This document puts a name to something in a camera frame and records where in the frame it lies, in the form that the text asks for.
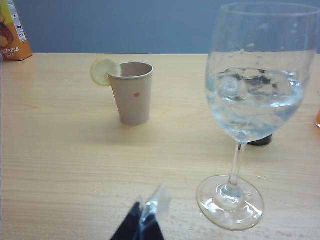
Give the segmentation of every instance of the wine glass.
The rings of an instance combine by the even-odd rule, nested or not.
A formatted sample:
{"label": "wine glass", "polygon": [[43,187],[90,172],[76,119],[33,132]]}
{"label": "wine glass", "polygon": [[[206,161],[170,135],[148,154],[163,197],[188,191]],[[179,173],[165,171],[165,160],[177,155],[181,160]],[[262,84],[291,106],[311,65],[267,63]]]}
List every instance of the wine glass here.
{"label": "wine glass", "polygon": [[232,231],[256,225],[264,201],[238,178],[248,142],[283,126],[300,106],[317,52],[319,8],[287,3],[235,3],[221,7],[208,55],[209,108],[235,142],[231,174],[212,176],[197,201],[214,224]]}

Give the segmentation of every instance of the orange object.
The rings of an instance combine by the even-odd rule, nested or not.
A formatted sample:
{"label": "orange object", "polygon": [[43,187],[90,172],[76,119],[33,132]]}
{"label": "orange object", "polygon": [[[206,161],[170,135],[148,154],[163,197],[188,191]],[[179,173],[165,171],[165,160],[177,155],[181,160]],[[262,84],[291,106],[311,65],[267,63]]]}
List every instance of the orange object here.
{"label": "orange object", "polygon": [[32,56],[13,0],[1,0],[0,35],[3,60],[24,60]]}
{"label": "orange object", "polygon": [[315,118],[315,125],[317,125],[320,128],[320,110]]}

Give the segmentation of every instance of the lemon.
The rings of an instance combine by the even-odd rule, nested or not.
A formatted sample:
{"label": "lemon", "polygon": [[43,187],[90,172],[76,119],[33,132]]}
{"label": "lemon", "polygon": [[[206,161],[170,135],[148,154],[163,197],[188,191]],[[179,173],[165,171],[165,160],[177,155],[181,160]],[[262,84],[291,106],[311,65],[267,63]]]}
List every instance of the lemon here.
{"label": "lemon", "polygon": [[120,64],[109,56],[98,57],[90,68],[92,80],[100,86],[110,86],[109,74],[121,76],[122,69]]}

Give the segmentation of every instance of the blue wall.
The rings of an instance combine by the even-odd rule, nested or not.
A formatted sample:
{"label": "blue wall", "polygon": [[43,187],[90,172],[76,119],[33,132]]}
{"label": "blue wall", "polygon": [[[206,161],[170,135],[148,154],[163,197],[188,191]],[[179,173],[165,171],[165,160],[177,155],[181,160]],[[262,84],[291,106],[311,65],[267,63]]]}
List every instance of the blue wall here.
{"label": "blue wall", "polygon": [[[34,53],[206,54],[221,5],[248,0],[15,0]],[[320,7],[320,0],[273,0]]]}

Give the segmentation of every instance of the glass rim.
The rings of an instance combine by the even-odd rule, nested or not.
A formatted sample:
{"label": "glass rim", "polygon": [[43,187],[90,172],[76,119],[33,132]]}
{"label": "glass rim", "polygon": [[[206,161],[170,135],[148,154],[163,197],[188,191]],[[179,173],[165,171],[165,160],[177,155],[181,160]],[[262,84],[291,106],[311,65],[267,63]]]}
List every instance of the glass rim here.
{"label": "glass rim", "polygon": [[[291,6],[291,7],[301,7],[308,9],[309,11],[301,9],[301,12],[297,13],[266,13],[266,12],[246,12],[242,10],[233,10],[230,7],[233,6],[244,6],[244,5],[269,5],[269,6]],[[285,2],[240,2],[240,3],[229,3],[221,6],[221,11],[226,11],[233,14],[243,14],[243,15],[256,15],[256,16],[308,16],[314,14],[320,14],[320,8],[316,6],[310,6],[298,3],[285,3]]]}

